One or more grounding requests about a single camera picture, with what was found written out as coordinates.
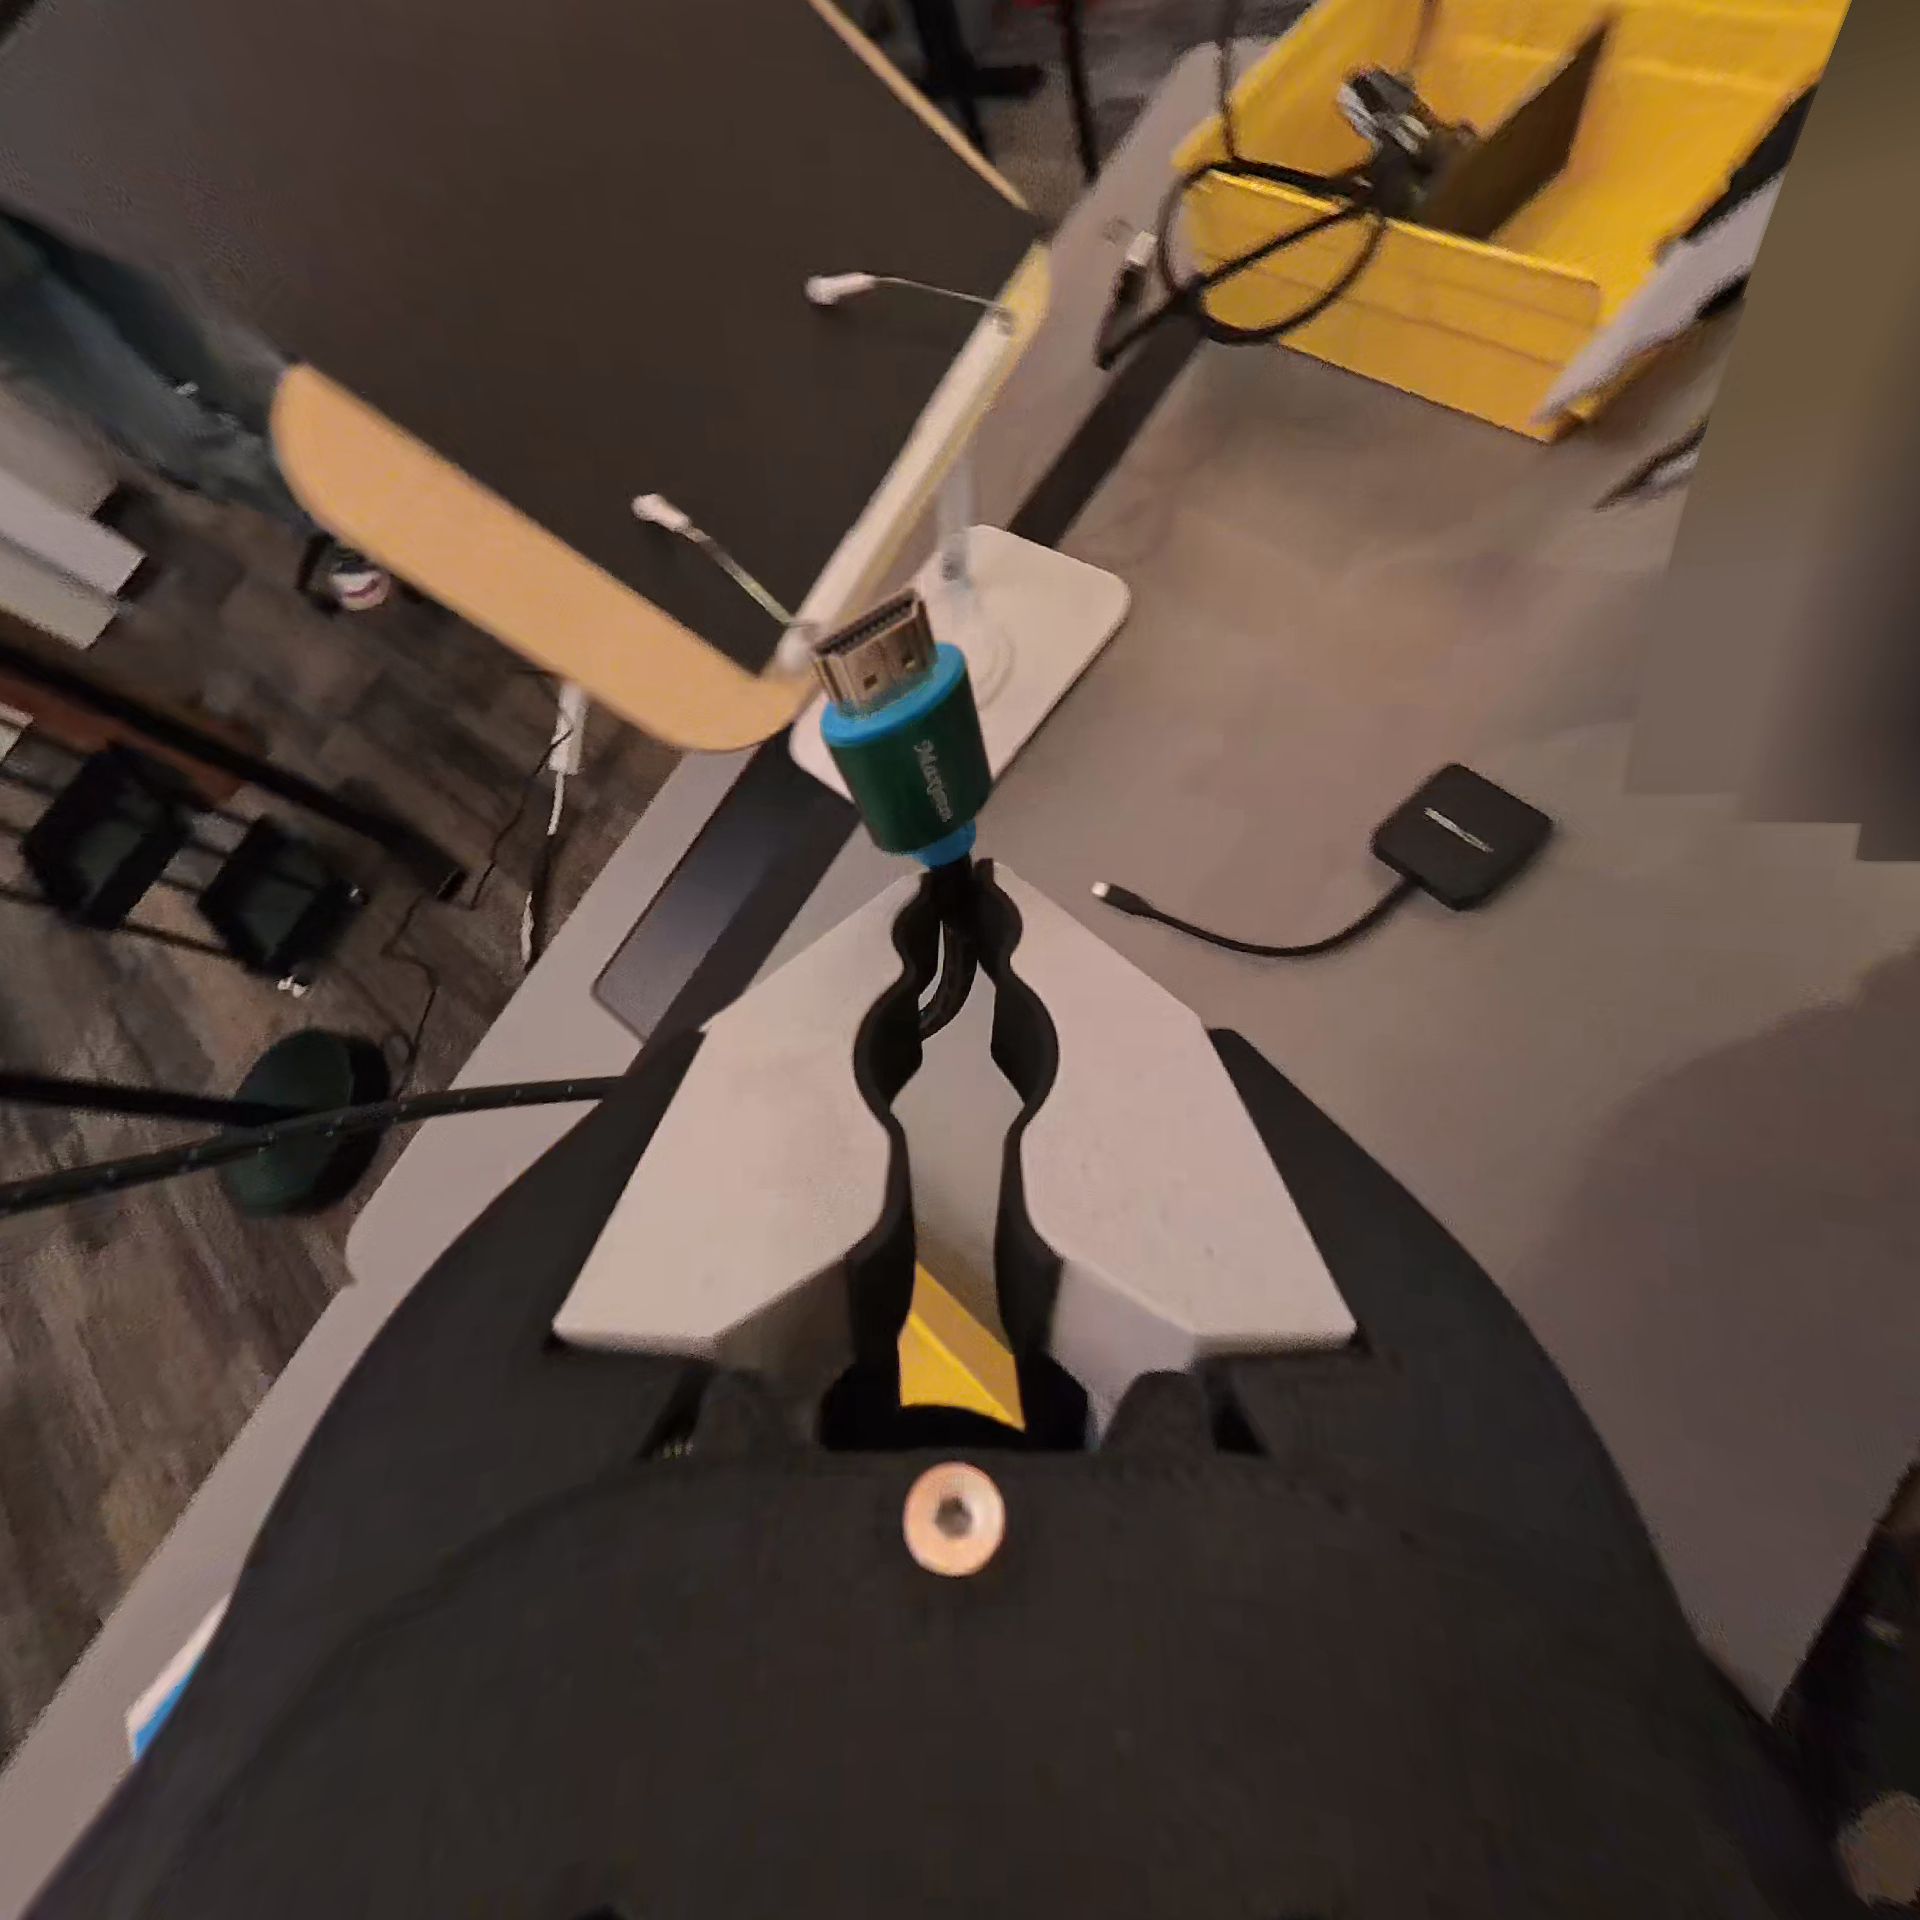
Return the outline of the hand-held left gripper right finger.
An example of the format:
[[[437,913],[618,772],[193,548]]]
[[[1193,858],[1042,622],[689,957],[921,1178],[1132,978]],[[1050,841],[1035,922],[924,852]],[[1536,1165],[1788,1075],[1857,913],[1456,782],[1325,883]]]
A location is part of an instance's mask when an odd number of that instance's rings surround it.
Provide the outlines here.
[[[977,929],[1020,1101],[995,1229],[1014,1357],[1112,1420],[1144,1375],[1346,1348],[1354,1310],[1203,1020],[998,861]]]

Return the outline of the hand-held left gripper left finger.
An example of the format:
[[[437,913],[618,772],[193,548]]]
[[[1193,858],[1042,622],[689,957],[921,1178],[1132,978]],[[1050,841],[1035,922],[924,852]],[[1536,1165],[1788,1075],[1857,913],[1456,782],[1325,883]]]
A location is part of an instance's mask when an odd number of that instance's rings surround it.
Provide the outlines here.
[[[892,884],[706,1023],[558,1341],[753,1374],[897,1359],[917,1278],[897,1103],[938,949],[938,905]]]

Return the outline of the yellow plastic bin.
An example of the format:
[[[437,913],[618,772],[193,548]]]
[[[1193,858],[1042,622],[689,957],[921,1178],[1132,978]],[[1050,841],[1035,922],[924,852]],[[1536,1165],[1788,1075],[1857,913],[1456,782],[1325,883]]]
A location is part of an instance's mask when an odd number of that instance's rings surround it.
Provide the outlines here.
[[[1365,155],[1338,86],[1397,67],[1490,140],[1555,82],[1553,173],[1488,238],[1390,225],[1286,346],[1555,441],[1753,271],[1843,2],[1328,2],[1230,89],[1235,151],[1336,175]]]
[[[964,1411],[1024,1429],[1017,1359],[924,1265],[897,1355],[905,1407]]]

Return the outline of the black hdmi switch with cable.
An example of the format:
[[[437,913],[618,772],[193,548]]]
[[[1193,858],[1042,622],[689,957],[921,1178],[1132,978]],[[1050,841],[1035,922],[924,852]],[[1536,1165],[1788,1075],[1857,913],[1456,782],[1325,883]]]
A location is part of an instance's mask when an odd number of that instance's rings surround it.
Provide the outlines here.
[[[1112,299],[1096,334],[1092,361],[1114,372],[1123,359],[1172,322],[1189,325],[1206,346],[1282,346],[1344,305],[1376,265],[1392,222],[1418,210],[1450,165],[1476,134],[1433,114],[1411,75],[1382,67],[1354,71],[1336,91],[1336,108],[1365,147],[1362,159],[1340,173],[1314,173],[1242,149],[1235,86],[1236,29],[1217,39],[1217,123],[1221,153],[1178,167],[1156,220],[1125,250]],[[1323,201],[1325,210],[1213,265],[1180,271],[1174,241],[1184,209],[1212,180],[1275,185]],[[1331,285],[1281,319],[1240,325],[1224,319],[1212,295],[1244,281],[1256,267],[1305,247],[1336,228],[1357,227],[1360,244]]]
[[[1547,851],[1553,819],[1465,764],[1450,764],[1390,811],[1371,837],[1371,860],[1390,884],[1349,926],[1304,943],[1256,943],[1200,929],[1141,893],[1100,881],[1092,899],[1125,919],[1178,933],[1213,950],[1262,962],[1305,962],[1342,953],[1390,924],[1409,903],[1427,899],[1446,913],[1494,900]]]

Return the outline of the black round-base floor stand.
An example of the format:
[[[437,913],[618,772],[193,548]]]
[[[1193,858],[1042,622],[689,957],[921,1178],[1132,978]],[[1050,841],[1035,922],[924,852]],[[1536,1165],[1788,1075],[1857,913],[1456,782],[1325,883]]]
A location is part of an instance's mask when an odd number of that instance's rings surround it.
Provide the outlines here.
[[[170,1183],[201,1173],[226,1175],[288,1149],[316,1149],[310,1173],[284,1175],[288,1210],[332,1197],[360,1178],[368,1157],[362,1134],[382,1134],[394,1077],[370,1041],[301,1029],[267,1046],[232,1094],[109,1083],[74,1075],[8,1067],[5,1109],[197,1123],[198,1135],[114,1162],[61,1169],[5,1181],[5,1219],[74,1206],[109,1194]]]

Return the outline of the white power strip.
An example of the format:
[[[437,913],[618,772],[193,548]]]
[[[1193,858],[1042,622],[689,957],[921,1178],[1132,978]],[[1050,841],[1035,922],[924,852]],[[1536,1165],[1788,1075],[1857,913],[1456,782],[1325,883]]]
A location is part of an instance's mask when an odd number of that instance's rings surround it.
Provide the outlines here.
[[[582,769],[590,695],[564,682],[556,695],[556,721],[545,753],[546,817],[531,876],[518,903],[518,971],[529,974],[545,950],[546,924],[553,919],[553,895],[560,873],[566,799],[573,777]]]

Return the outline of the black utility cart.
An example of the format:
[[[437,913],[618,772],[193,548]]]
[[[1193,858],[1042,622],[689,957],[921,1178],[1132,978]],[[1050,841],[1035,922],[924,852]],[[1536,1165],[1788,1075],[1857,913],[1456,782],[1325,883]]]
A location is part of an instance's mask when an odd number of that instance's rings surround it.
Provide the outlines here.
[[[61,777],[5,769],[5,851],[12,903],[276,983],[306,983],[366,900],[290,828],[206,804],[173,765],[117,742]]]

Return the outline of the white metal board stand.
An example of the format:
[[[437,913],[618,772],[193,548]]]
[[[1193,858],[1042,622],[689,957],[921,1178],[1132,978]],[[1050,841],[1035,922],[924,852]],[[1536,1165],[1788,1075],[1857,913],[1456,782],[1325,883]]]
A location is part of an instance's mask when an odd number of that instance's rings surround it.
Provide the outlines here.
[[[886,295],[939,299],[964,307],[974,326],[800,607],[779,604],[665,497],[636,497],[632,515],[704,550],[781,629],[776,671],[790,682],[809,666],[805,642],[877,606],[899,550],[930,519],[932,556],[913,587],[932,638],[966,661],[989,771],[1002,777],[1132,607],[1121,577],[977,515],[977,435],[1041,334],[1050,250],[1028,247],[995,295],[875,271],[809,274],[802,295],[824,313]]]

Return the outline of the wood-edged dark board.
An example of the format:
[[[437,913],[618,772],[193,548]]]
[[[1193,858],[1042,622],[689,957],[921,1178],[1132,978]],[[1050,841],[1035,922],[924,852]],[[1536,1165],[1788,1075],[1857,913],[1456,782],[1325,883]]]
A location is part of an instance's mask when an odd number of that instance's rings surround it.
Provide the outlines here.
[[[1014,190],[833,4],[5,4],[5,204],[292,369],[333,535],[684,754],[809,703],[1034,343]]]

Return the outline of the black bin divider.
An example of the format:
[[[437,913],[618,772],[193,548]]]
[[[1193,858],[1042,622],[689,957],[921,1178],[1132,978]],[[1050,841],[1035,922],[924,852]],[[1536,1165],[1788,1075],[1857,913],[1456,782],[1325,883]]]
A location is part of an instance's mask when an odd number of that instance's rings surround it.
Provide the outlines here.
[[[1558,178],[1572,153],[1600,55],[1613,34],[1603,17],[1578,49],[1493,133],[1476,134],[1435,178],[1414,225],[1490,242]]]

